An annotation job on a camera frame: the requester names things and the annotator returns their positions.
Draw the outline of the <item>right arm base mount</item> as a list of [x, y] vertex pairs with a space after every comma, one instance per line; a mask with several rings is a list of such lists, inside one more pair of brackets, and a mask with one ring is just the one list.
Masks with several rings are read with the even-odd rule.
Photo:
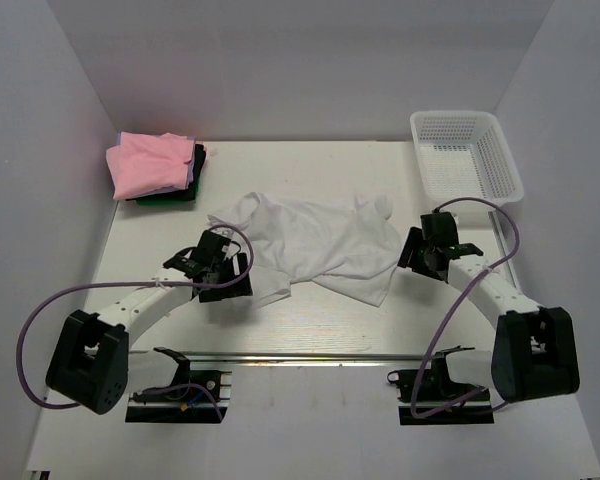
[[[411, 413], [411, 396], [416, 380], [417, 369], [393, 370], [387, 374], [387, 382], [398, 393], [398, 415], [401, 426], [455, 426], [489, 425], [494, 423], [491, 411], [491, 397], [488, 390], [463, 402], [458, 402], [444, 411], [419, 419]], [[425, 370], [418, 391], [416, 411], [424, 413], [439, 407], [457, 397], [468, 394], [475, 387], [467, 384], [444, 384], [429, 369]]]

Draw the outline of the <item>white t shirt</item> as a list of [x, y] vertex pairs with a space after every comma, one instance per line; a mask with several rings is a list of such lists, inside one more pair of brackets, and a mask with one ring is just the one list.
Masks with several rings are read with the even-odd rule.
[[392, 211], [385, 194], [319, 202], [251, 192], [208, 219], [239, 228], [250, 241], [253, 309], [290, 297], [291, 286], [303, 282], [378, 307], [402, 249]]

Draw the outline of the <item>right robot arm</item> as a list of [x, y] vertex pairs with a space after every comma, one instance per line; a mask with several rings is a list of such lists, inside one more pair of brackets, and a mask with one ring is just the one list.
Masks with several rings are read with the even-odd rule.
[[493, 389], [509, 403], [569, 395], [580, 375], [569, 313], [528, 298], [488, 264], [484, 253], [459, 239], [449, 212], [434, 211], [410, 229], [399, 267], [459, 291], [495, 328], [489, 350], [433, 351], [420, 379], [452, 399], [475, 388]]

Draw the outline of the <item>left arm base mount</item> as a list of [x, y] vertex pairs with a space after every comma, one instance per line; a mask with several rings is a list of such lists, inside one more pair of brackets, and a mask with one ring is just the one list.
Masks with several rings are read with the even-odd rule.
[[177, 378], [184, 388], [161, 394], [133, 394], [127, 404], [128, 424], [221, 424], [231, 398], [232, 372], [193, 369]]

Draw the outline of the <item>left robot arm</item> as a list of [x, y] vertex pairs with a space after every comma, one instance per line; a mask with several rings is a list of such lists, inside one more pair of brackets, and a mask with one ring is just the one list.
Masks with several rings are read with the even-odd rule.
[[[171, 399], [208, 389], [190, 378], [186, 356], [165, 347], [144, 353], [140, 337], [179, 307], [252, 295], [254, 250], [247, 237], [225, 236], [227, 225], [205, 230], [197, 245], [167, 259], [149, 281], [131, 282], [125, 298], [95, 312], [76, 310], [65, 320], [45, 383], [75, 404], [103, 415], [127, 394]], [[236, 245], [235, 254], [229, 252]]]

